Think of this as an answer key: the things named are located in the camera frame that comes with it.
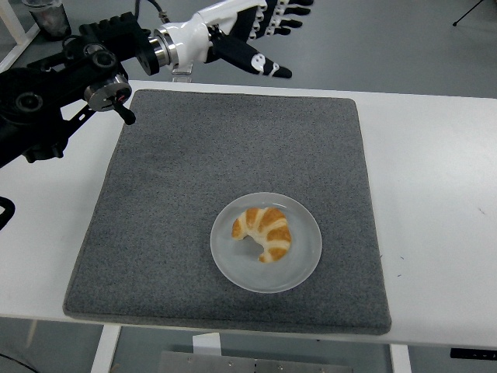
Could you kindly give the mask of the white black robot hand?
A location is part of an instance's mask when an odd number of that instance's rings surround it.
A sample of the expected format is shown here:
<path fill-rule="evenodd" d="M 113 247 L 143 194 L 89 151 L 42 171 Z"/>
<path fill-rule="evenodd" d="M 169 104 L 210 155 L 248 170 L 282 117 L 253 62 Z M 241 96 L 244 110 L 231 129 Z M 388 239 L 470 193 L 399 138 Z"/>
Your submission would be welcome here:
<path fill-rule="evenodd" d="M 222 1 L 196 12 L 165 32 L 177 47 L 178 66 L 222 59 L 253 75 L 290 78 L 291 70 L 249 43 L 261 37 L 286 36 L 302 27 L 295 16 L 311 13 L 313 1 Z"/>

